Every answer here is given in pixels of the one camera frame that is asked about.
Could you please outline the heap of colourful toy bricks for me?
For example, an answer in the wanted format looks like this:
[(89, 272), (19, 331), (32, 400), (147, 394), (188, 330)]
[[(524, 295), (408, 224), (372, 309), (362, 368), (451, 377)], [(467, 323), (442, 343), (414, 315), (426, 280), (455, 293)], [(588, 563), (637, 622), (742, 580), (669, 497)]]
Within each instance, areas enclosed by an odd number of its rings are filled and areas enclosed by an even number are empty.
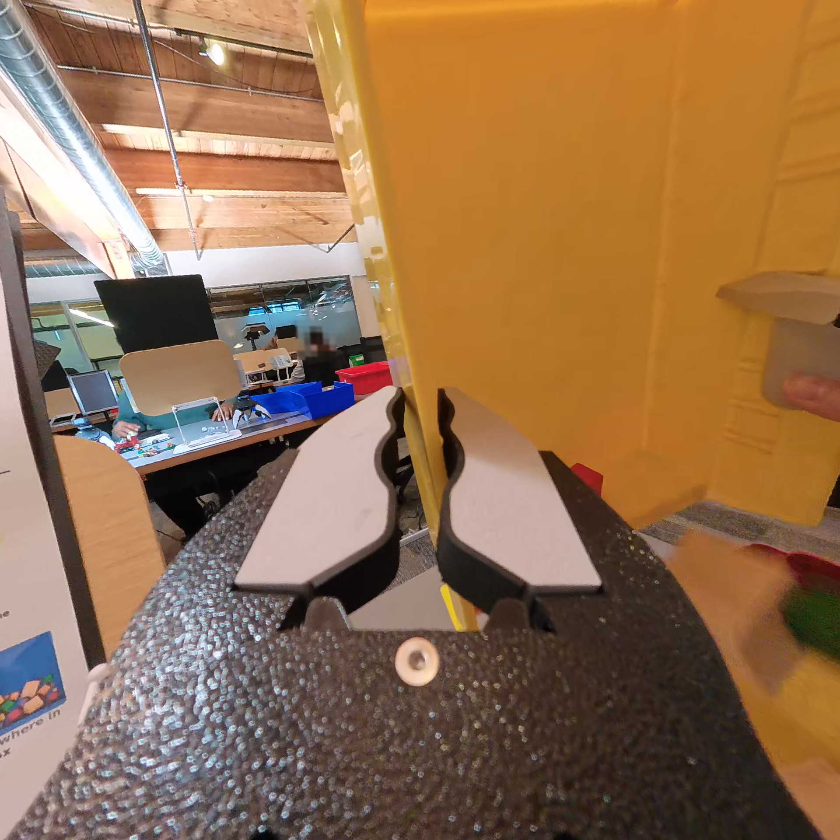
[(162, 455), (175, 448), (171, 435), (166, 433), (149, 433), (126, 438), (118, 442), (115, 451), (126, 459), (152, 458)]

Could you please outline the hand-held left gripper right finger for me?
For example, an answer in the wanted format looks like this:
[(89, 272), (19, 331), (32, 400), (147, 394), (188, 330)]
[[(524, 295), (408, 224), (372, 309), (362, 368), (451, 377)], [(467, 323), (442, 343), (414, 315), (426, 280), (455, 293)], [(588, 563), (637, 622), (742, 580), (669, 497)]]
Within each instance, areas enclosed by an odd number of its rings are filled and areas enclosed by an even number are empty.
[(484, 613), (602, 589), (536, 445), (455, 387), (437, 393), (447, 484), (437, 533), (444, 582)]

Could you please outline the clear acrylic stand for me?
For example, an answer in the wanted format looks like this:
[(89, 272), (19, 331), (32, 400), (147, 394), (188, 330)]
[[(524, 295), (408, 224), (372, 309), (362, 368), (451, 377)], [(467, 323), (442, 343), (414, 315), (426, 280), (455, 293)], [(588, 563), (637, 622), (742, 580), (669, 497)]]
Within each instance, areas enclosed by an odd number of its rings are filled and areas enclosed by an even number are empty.
[[(172, 405), (171, 413), (175, 419), (177, 437), (180, 438), (172, 454), (191, 454), (242, 438), (244, 433), (235, 427), (231, 418), (221, 415), (221, 419), (213, 420), (215, 413), (220, 410), (221, 402), (214, 396)], [(201, 416), (194, 423), (184, 423), (183, 415), (188, 413), (200, 413)]]

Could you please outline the grey computer monitor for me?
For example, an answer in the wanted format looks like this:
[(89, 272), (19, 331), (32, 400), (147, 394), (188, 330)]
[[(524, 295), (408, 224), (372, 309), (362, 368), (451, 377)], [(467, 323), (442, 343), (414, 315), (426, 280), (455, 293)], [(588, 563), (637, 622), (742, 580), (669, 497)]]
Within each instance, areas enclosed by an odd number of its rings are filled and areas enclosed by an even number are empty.
[(67, 379), (83, 416), (119, 409), (119, 396), (109, 371), (68, 374)]

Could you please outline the white instruction sheet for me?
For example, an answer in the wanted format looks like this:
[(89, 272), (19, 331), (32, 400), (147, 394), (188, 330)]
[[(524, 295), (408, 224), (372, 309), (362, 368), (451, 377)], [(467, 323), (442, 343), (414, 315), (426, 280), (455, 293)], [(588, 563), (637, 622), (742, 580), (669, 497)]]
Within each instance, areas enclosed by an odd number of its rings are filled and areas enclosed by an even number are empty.
[(3, 763), (57, 763), (75, 737), (88, 667), (54, 522), (20, 404), (7, 306), (1, 331)]

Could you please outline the black standing panel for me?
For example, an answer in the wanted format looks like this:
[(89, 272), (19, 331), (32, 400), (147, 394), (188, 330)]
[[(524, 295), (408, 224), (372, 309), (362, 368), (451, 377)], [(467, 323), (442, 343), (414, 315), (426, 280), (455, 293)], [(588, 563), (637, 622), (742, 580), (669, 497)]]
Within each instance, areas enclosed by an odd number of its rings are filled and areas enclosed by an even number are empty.
[(124, 354), (217, 340), (200, 275), (95, 280)]

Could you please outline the grey office desk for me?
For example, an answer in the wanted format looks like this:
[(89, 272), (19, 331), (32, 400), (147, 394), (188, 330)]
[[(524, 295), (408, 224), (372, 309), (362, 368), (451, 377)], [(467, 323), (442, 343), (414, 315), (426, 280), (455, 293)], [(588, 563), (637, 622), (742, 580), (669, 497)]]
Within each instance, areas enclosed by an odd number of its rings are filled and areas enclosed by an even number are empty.
[(117, 472), (131, 473), (131, 489), (141, 490), (147, 504), (156, 504), (178, 528), (192, 536), (211, 517), (203, 509), (203, 497), (215, 495), (219, 506), (225, 507), (257, 478), (261, 467), (299, 446), (331, 419), (332, 415), (314, 420), (303, 415), (284, 416), (215, 446), (190, 449), (181, 455), (168, 449), (151, 458), (133, 460), (77, 436), (56, 435), (53, 442), (70, 501), (83, 490), (93, 492), (91, 504), (96, 513), (102, 519), (113, 519), (118, 504), (130, 497), (130, 492), (121, 487)]

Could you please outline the yellow plastic box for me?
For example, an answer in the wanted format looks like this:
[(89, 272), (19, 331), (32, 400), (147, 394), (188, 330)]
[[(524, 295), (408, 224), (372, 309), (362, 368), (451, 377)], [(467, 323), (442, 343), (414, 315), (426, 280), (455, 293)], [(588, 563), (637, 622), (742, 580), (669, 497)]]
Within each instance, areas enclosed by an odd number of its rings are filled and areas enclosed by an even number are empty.
[(301, 6), (428, 507), (455, 387), (633, 529), (823, 519), (838, 424), (717, 293), (838, 278), (838, 2)]

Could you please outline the person's right hand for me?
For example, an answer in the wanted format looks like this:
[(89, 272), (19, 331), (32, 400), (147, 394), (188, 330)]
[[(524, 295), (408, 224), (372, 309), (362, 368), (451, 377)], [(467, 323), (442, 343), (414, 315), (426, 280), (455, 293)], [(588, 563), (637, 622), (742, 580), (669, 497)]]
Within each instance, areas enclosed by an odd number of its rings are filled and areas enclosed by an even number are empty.
[(782, 394), (795, 409), (839, 422), (839, 380), (796, 373), (784, 380)]

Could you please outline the pile of wooden cubes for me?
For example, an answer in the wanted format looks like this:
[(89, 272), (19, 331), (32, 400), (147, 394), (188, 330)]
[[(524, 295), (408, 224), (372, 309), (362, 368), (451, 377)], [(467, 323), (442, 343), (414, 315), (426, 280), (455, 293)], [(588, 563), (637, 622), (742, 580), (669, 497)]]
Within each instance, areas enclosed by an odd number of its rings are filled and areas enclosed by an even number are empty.
[(838, 663), (784, 624), (780, 552), (689, 532), (667, 565), (724, 659), (753, 729), (820, 838), (839, 837)]

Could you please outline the silver air duct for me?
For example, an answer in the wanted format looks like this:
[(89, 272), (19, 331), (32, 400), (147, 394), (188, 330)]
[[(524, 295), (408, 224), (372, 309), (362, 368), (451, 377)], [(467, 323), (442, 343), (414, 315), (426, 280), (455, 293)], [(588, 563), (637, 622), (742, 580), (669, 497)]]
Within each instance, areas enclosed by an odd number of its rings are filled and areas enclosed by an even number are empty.
[(163, 251), (70, 95), (21, 2), (1, 3), (1, 67), (47, 135), (128, 239), (143, 268), (154, 276), (166, 275)]

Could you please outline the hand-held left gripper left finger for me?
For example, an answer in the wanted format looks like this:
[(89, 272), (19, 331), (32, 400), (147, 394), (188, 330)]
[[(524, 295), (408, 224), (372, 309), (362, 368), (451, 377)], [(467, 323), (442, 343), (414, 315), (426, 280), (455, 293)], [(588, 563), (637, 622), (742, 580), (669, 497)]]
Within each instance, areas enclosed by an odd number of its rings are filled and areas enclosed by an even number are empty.
[(395, 486), (403, 390), (381, 388), (292, 453), (284, 481), (234, 579), (242, 592), (355, 611), (383, 593), (400, 562)]

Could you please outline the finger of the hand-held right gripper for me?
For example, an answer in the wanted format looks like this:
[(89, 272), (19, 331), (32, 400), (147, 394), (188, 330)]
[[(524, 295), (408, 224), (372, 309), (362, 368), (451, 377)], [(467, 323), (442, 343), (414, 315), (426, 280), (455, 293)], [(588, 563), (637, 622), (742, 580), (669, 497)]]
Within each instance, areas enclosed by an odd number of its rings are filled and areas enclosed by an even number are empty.
[(783, 393), (795, 374), (837, 381), (839, 279), (768, 271), (722, 285), (717, 297), (745, 312), (772, 318), (762, 369), (762, 395), (779, 408), (795, 407)]

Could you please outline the red plastic bin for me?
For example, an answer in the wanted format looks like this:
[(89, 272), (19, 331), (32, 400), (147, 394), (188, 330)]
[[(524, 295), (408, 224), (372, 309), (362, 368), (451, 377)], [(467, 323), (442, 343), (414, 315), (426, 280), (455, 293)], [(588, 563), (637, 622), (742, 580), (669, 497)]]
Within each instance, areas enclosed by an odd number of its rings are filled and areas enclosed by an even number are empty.
[(341, 383), (352, 385), (356, 397), (371, 395), (393, 384), (388, 361), (352, 366), (335, 372)]

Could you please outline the rounded wooden desk divider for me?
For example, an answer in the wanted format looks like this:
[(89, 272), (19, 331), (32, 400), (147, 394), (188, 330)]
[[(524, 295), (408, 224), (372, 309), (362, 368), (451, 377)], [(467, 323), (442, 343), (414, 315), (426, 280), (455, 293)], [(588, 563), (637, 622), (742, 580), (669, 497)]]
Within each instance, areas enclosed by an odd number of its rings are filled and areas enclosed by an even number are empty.
[(132, 406), (147, 416), (211, 397), (223, 402), (244, 387), (233, 353), (219, 339), (126, 353), (120, 371)]
[(244, 387), (251, 390), (288, 382), (297, 364), (297, 359), (285, 349), (236, 353), (234, 360)]

